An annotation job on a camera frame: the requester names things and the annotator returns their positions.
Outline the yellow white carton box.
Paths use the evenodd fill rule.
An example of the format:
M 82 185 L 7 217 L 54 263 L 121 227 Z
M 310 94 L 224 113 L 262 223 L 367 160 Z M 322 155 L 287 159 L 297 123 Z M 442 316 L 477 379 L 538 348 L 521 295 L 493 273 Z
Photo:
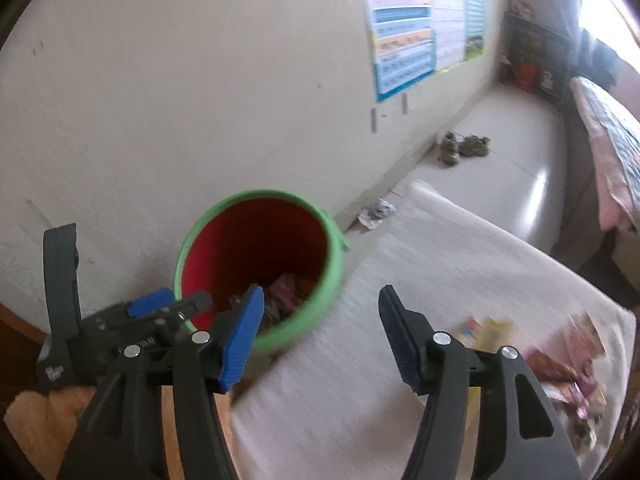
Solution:
M 452 331 L 452 336 L 466 348 L 496 353 L 501 347 L 512 344 L 518 329 L 507 318 L 465 318 Z

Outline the green red trash bucket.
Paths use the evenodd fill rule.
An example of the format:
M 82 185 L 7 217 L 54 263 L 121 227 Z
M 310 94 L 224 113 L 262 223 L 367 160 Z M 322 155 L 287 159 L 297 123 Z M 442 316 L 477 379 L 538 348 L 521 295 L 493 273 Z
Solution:
M 178 255 L 172 288 L 178 299 L 205 290 L 213 304 L 194 318 L 209 326 L 229 299 L 251 284 L 268 288 L 284 274 L 309 284 L 307 299 L 288 318 L 264 330 L 254 356 L 285 352 L 330 312 L 343 281 L 348 244 L 333 217 L 303 198 L 263 188 L 232 195 L 198 219 Z

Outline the fuzzy orange left sleeve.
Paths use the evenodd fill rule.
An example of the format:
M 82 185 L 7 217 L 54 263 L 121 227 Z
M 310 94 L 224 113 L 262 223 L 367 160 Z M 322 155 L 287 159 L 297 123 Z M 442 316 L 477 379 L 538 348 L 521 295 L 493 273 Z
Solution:
M 27 390 L 19 393 L 9 405 L 3 421 L 8 426 L 10 440 L 43 478 L 58 476 L 81 415 L 95 393 L 92 387 L 67 387 L 49 394 Z M 160 470 L 167 472 L 171 479 L 182 479 L 174 393 L 170 387 L 163 386 L 160 400 L 164 446 Z

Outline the blue white foil wrapper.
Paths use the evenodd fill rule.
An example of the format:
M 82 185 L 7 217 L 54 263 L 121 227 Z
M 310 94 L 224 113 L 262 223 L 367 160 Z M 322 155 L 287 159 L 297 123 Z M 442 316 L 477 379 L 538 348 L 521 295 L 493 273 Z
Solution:
M 362 208 L 357 214 L 357 222 L 369 231 L 377 229 L 387 218 L 390 218 L 397 208 L 384 200 L 378 198 L 374 203 Z

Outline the pink torn wrapper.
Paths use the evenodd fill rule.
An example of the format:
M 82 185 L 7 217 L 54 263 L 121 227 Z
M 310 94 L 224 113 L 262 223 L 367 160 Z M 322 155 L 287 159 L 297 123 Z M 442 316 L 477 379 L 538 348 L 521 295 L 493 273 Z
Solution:
M 587 312 L 570 316 L 564 330 L 564 341 L 570 362 L 575 366 L 605 355 L 599 332 Z

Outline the crumpled silver printed wrapper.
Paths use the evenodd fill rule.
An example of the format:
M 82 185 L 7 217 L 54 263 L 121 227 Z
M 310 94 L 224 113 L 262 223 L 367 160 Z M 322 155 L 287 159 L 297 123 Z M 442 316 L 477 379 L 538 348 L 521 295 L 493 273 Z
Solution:
M 544 382 L 542 388 L 558 414 L 575 454 L 582 456 L 592 451 L 606 408 L 602 389 L 595 386 L 585 396 L 574 382 Z

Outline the left grey sneaker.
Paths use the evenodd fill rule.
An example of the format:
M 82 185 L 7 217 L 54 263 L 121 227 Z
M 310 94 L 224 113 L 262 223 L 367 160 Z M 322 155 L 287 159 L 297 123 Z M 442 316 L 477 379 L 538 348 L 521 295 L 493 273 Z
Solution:
M 451 131 L 448 131 L 440 141 L 438 160 L 448 167 L 456 166 L 460 160 L 459 142 Z

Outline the grey sneaker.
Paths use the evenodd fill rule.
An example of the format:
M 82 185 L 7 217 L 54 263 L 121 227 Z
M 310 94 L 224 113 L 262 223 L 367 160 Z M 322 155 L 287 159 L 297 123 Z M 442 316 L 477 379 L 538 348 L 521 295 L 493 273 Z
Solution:
M 459 142 L 451 131 L 448 131 L 440 141 L 438 160 L 448 167 L 456 166 L 460 160 Z
M 490 139 L 488 136 L 466 136 L 459 144 L 462 157 L 487 157 Z

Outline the right grey sneaker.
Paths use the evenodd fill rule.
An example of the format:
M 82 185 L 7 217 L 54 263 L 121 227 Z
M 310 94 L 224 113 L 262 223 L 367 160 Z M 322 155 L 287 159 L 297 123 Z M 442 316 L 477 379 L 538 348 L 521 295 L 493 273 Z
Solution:
M 490 139 L 488 136 L 466 136 L 459 144 L 462 157 L 487 157 Z

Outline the red bucket under shelf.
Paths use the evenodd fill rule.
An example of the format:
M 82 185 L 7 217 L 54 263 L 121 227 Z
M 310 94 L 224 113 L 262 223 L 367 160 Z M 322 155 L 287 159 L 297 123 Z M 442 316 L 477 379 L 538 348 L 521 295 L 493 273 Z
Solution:
M 519 62 L 516 69 L 518 88 L 525 92 L 532 92 L 535 84 L 536 67 L 529 62 Z

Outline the bed with plaid quilt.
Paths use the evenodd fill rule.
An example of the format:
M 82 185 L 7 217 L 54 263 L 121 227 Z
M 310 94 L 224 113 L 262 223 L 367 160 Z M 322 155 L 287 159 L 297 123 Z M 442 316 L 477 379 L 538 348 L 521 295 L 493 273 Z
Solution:
M 639 122 L 586 77 L 570 80 L 590 145 L 602 230 L 639 229 Z

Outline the dark metal shelf rack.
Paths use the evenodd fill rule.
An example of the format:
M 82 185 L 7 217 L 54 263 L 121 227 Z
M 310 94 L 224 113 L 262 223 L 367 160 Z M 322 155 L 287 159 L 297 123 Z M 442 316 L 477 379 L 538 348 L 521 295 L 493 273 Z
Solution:
M 529 62 L 536 67 L 536 76 L 533 91 L 527 93 L 560 104 L 570 79 L 574 44 L 559 32 L 511 11 L 504 14 L 503 25 L 499 80 L 518 87 L 518 63 Z

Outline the green chart wall poster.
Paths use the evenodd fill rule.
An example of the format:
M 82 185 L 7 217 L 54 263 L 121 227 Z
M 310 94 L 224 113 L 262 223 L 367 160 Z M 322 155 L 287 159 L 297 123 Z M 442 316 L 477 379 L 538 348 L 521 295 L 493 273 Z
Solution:
M 464 0 L 465 59 L 484 51 L 485 0 Z

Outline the white chart wall poster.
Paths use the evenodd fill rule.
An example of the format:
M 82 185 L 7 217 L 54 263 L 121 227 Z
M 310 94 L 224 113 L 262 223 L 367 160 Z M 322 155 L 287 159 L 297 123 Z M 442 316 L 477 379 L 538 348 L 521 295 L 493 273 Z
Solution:
M 441 72 L 464 59 L 464 0 L 433 0 L 436 70 Z

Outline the blue pinyin wall poster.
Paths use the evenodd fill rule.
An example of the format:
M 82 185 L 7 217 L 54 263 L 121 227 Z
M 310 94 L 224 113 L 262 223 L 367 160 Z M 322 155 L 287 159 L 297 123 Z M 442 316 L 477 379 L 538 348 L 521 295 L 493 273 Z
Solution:
M 433 0 L 363 0 L 380 102 L 435 71 Z

